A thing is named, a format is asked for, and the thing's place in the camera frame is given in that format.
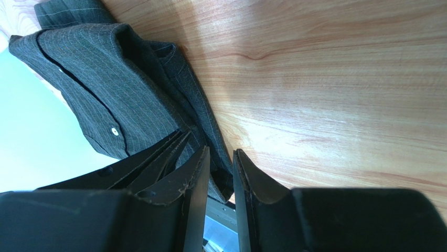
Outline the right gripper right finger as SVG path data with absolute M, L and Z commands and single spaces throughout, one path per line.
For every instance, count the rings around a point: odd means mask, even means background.
M 240 251 L 446 251 L 446 224 L 404 188 L 293 188 L 233 153 Z

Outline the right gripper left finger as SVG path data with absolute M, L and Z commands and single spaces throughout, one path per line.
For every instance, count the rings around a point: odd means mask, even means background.
M 201 251 L 210 153 L 135 195 L 39 190 L 1 195 L 1 251 Z

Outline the dark pinstriped long sleeve shirt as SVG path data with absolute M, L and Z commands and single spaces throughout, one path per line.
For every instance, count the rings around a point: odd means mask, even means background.
M 208 146 L 208 194 L 223 203 L 231 198 L 224 138 L 176 44 L 141 38 L 101 1 L 46 1 L 34 9 L 41 30 L 12 35 L 9 52 L 61 92 L 97 152 L 122 160 L 175 130 L 190 131 L 177 165 Z

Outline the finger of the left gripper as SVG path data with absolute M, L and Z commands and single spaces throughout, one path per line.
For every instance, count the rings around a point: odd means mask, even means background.
M 176 130 L 155 145 L 99 170 L 39 190 L 121 190 L 140 192 L 176 169 L 191 131 Z

